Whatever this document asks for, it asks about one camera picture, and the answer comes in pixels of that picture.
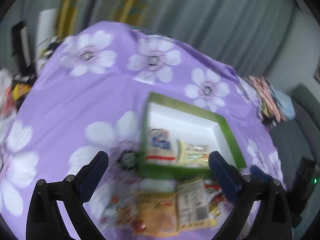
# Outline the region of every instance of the purple tablecloth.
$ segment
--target purple tablecloth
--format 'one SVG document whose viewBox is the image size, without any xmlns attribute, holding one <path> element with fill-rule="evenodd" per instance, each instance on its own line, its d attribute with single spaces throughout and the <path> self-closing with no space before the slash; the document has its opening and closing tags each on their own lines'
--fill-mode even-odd
<svg viewBox="0 0 320 240">
<path fill-rule="evenodd" d="M 255 164 L 283 183 L 276 149 L 232 67 L 182 42 L 100 22 L 68 37 L 56 50 L 7 132 L 1 150 L 0 208 L 18 239 L 25 239 L 36 181 L 60 181 L 76 174 L 98 150 L 109 154 L 110 164 L 85 204 L 94 223 L 99 225 L 105 209 L 108 181 L 116 181 L 122 190 L 139 182 L 116 160 L 123 151 L 139 146 L 142 111 L 150 91 L 223 115 L 247 165 Z M 71 236 L 78 239 L 61 204 L 60 209 Z M 231 209 L 227 202 L 220 206 L 219 225 Z M 208 228 L 170 238 L 209 240 L 217 231 Z M 130 236 L 125 229 L 102 233 L 106 239 L 149 238 Z"/>
</svg>

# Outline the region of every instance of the red stripe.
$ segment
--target red stripe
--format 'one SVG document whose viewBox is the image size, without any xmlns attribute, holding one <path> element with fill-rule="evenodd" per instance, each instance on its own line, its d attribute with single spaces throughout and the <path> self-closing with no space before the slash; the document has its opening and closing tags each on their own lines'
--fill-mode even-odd
<svg viewBox="0 0 320 240">
<path fill-rule="evenodd" d="M 168 161 L 174 161 L 176 158 L 175 157 L 164 157 L 164 156 L 147 156 L 146 157 L 147 160 L 150 159 L 157 159 L 157 160 L 168 160 Z"/>
</svg>

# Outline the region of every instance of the metal screw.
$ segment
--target metal screw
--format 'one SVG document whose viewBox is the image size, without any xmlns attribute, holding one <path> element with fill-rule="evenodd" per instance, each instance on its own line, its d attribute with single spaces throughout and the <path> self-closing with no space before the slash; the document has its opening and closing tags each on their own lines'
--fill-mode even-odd
<svg viewBox="0 0 320 240">
<path fill-rule="evenodd" d="M 66 177 L 66 181 L 73 181 L 74 178 L 75 178 L 74 175 L 68 175 L 68 176 Z"/>
<path fill-rule="evenodd" d="M 279 186 L 281 184 L 281 182 L 279 181 L 279 179 L 274 179 L 273 183 L 276 184 L 277 186 Z"/>
<path fill-rule="evenodd" d="M 249 175 L 243 175 L 242 178 L 247 182 L 251 181 L 251 177 Z"/>
<path fill-rule="evenodd" d="M 37 184 L 38 184 L 39 186 L 41 186 L 43 183 L 44 183 L 44 179 L 40 179 L 40 180 L 37 181 Z"/>
</svg>

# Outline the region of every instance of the gray sofa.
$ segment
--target gray sofa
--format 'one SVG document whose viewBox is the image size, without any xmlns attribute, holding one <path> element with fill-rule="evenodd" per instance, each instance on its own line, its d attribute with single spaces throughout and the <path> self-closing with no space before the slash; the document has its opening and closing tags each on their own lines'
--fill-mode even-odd
<svg viewBox="0 0 320 240">
<path fill-rule="evenodd" d="M 296 118 L 278 124 L 271 132 L 273 144 L 278 149 L 284 182 L 289 189 L 303 156 L 320 165 L 320 103 L 304 86 L 299 85 L 291 94 Z M 320 209 L 320 184 L 316 186 L 309 204 L 302 213 L 301 223 L 293 230 L 300 239 L 309 228 Z"/>
</svg>

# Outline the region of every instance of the open box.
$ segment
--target open box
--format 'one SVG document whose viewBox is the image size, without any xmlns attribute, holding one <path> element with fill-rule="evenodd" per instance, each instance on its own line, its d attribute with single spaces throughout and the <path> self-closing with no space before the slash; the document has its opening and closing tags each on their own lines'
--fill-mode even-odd
<svg viewBox="0 0 320 240">
<path fill-rule="evenodd" d="M 190 168 L 178 165 L 147 163 L 148 128 L 164 128 L 170 133 L 174 155 L 179 158 L 178 140 L 194 145 L 209 146 L 209 151 L 219 151 L 223 158 L 236 168 L 246 168 L 238 143 L 226 119 L 211 111 L 192 106 L 167 96 L 150 93 L 142 124 L 139 176 L 153 179 L 185 180 L 199 175 L 212 178 L 209 168 Z"/>
</svg>

